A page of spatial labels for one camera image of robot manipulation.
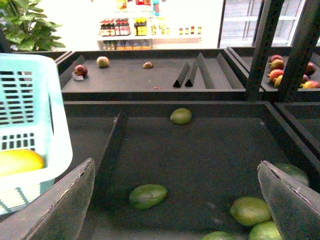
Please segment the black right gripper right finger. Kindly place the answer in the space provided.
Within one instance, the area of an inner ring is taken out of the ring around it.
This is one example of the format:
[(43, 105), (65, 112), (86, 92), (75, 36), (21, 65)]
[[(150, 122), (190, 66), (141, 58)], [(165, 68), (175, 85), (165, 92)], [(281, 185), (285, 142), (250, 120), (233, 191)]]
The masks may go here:
[(284, 240), (320, 238), (320, 194), (268, 161), (257, 167), (262, 196)]

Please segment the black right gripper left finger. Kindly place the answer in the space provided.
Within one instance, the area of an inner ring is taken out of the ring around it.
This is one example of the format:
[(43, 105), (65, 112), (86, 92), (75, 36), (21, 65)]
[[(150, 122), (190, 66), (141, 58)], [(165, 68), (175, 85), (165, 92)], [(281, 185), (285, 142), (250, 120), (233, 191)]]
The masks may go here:
[(2, 240), (75, 240), (78, 238), (95, 182), (88, 158), (44, 194), (0, 223)]

